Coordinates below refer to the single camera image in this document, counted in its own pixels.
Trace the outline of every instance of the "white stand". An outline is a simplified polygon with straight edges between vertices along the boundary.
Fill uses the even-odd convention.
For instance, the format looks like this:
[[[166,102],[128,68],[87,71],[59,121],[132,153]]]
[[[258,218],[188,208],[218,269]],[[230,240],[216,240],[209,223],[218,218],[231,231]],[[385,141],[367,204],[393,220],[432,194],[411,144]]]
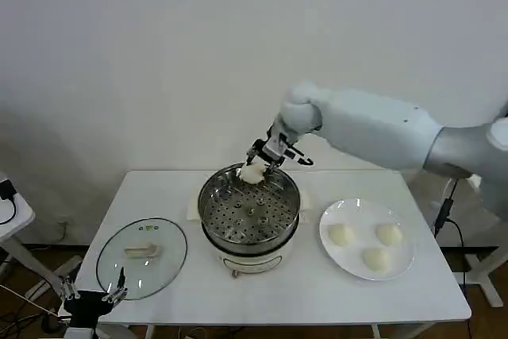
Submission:
[[[51,270],[46,268],[39,260],[37,260],[34,256],[32,256],[32,253],[30,253],[22,244],[19,242],[15,237],[10,237],[7,240],[0,243],[0,246],[9,253],[10,256],[14,257],[16,260],[18,260],[21,264],[26,266],[27,268],[33,270],[35,273],[41,275],[45,280],[47,280],[50,284],[53,290],[60,295],[60,288],[62,286],[62,282],[60,281],[60,278],[58,275],[67,275],[69,274],[75,266],[81,264],[82,259],[78,257],[77,259],[74,257],[67,263],[74,264],[75,266],[67,266],[67,264],[63,265],[61,268],[60,273],[57,275],[53,273]],[[30,297],[31,300],[35,300],[35,295],[31,295],[30,293],[33,293],[33,290],[27,292],[25,296]]]
[[[508,261],[508,245],[502,245],[492,252],[485,260],[479,261],[472,254],[466,255],[471,270],[466,273],[466,285],[479,285],[487,301],[492,307],[502,307],[502,299],[489,278],[489,273]],[[458,283],[462,284],[463,273],[453,273]]]
[[[9,266],[9,262],[13,259],[13,257],[9,254],[7,255],[7,257],[4,259],[4,262],[2,262],[2,264],[0,265],[0,278],[2,278],[3,276],[3,273],[6,272],[7,270],[7,267]]]

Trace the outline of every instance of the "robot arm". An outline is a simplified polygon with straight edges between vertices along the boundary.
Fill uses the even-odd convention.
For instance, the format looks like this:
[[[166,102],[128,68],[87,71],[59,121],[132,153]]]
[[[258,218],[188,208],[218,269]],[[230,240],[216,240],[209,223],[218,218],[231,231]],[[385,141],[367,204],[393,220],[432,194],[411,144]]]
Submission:
[[[486,185],[498,188],[494,193],[502,193],[508,184],[508,118],[449,128],[408,102],[363,91],[331,91],[312,83],[285,95],[268,139],[252,146],[248,162],[257,155],[279,166],[285,158],[301,154],[294,153],[293,144],[307,133],[384,168],[424,168],[456,179],[477,174]]]

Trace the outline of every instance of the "table leg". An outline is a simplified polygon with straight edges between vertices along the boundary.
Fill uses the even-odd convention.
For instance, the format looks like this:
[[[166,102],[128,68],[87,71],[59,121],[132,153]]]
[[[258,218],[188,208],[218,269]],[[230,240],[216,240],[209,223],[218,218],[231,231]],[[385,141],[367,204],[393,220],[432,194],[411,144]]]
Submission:
[[[144,335],[144,339],[152,339],[152,335],[155,332],[156,327],[154,325],[148,325],[146,328],[146,334]]]
[[[417,335],[423,333],[429,327],[432,327],[435,322],[418,323],[413,325],[400,325],[390,335],[390,339],[412,339]]]
[[[20,263],[25,265],[27,268],[33,270],[35,273],[43,276],[48,282],[50,282],[53,290],[60,295],[62,282],[51,270],[46,268],[41,262],[39,262],[32,253],[30,253],[15,237],[8,238],[3,241],[0,246],[4,248],[12,257],[18,260]]]

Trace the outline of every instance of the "dough ball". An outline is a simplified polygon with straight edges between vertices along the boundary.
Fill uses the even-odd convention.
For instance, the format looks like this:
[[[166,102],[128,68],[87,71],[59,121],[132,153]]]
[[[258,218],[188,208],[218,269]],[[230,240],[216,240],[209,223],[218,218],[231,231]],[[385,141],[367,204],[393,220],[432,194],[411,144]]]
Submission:
[[[346,246],[355,240],[355,231],[346,224],[331,225],[329,234],[332,241],[339,246]]]
[[[386,246],[400,244],[404,236],[396,224],[378,225],[375,228],[375,235]]]
[[[249,184],[257,184],[264,179],[267,168],[262,163],[244,164],[240,169],[240,179]]]
[[[390,255],[383,248],[369,248],[362,252],[364,263],[374,272],[384,272],[390,266]]]

